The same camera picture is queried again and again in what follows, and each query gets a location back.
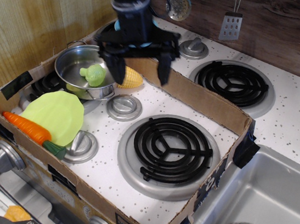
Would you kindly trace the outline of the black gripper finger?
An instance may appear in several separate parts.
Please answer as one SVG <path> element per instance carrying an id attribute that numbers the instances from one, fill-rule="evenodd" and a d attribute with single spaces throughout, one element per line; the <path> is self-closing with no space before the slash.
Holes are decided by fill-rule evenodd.
<path id="1" fill-rule="evenodd" d="M 167 84 L 169 80 L 169 72 L 171 68 L 171 63 L 173 61 L 173 57 L 170 53 L 162 52 L 158 56 L 159 65 L 157 67 L 158 78 L 161 86 Z"/>
<path id="2" fill-rule="evenodd" d="M 122 84 L 126 73 L 126 63 L 124 59 L 103 50 L 99 52 L 99 55 L 105 61 L 114 81 L 118 84 Z"/>

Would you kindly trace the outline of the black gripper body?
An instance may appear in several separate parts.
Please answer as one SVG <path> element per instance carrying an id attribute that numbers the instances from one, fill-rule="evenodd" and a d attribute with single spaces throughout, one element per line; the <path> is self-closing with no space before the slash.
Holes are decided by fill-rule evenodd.
<path id="1" fill-rule="evenodd" d="M 180 34 L 164 31 L 153 22 L 148 5 L 112 2 L 118 15 L 120 29 L 96 36 L 101 56 L 163 58 L 175 60 L 180 56 Z"/>

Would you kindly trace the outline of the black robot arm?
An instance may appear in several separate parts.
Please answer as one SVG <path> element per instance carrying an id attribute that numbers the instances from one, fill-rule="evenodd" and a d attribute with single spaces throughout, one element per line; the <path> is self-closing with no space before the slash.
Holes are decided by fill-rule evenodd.
<path id="1" fill-rule="evenodd" d="M 153 23 L 151 0 L 112 0 L 120 30 L 96 36 L 99 56 L 104 59 L 115 82 L 123 83 L 125 58 L 156 58 L 161 85 L 169 79 L 171 62 L 180 56 L 180 35 L 160 29 Z"/>

